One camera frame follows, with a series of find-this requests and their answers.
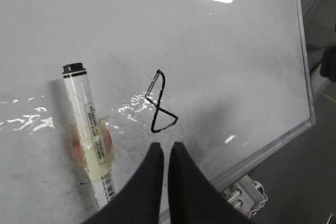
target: white surface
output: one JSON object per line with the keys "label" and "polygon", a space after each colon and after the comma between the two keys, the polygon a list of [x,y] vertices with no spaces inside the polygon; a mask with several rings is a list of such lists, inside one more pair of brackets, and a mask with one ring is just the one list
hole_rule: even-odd
{"label": "white surface", "polygon": [[[79,223],[96,211],[70,157],[65,64],[83,62],[107,117],[117,191],[153,141],[165,169],[183,141],[212,179],[310,117],[297,0],[1,4],[1,223]],[[161,105],[180,119],[153,134],[154,110],[141,95],[157,69],[166,75]]]}

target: floor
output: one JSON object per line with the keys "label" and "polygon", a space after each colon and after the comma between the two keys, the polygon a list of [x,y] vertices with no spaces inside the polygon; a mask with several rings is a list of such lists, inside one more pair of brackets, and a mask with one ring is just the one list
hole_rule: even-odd
{"label": "floor", "polygon": [[259,224],[324,224],[336,214],[336,83],[314,102],[317,123],[255,168],[269,197]]}

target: black marker cap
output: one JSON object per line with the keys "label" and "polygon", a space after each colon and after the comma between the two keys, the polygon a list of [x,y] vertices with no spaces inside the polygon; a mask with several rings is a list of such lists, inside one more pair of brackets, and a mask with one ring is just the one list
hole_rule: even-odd
{"label": "black marker cap", "polygon": [[78,63],[73,63],[73,64],[69,64],[69,65],[65,65],[63,66],[64,72],[63,74],[67,74],[67,73],[73,73],[73,72],[78,72],[81,70],[85,70],[85,68],[83,68],[83,64],[78,62]]}

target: whiteboard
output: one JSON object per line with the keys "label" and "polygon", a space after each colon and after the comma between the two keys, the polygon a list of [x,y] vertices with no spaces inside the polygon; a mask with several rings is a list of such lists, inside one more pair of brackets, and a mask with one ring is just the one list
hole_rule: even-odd
{"label": "whiteboard", "polygon": [[[182,141],[223,189],[314,122],[300,0],[1,0],[0,222],[80,223],[97,211],[71,157],[62,66],[82,62],[112,134],[117,191],[152,142]],[[152,133],[144,91],[179,117]],[[167,123],[164,114],[158,124]]]}

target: dry erase marker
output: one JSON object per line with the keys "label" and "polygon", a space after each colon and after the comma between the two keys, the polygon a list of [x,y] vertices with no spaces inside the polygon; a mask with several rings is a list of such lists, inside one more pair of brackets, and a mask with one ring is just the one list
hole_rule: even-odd
{"label": "dry erase marker", "polygon": [[75,127],[75,152],[89,175],[97,205],[102,208],[114,196],[111,136],[96,115],[88,75],[82,63],[65,65],[63,69]]}

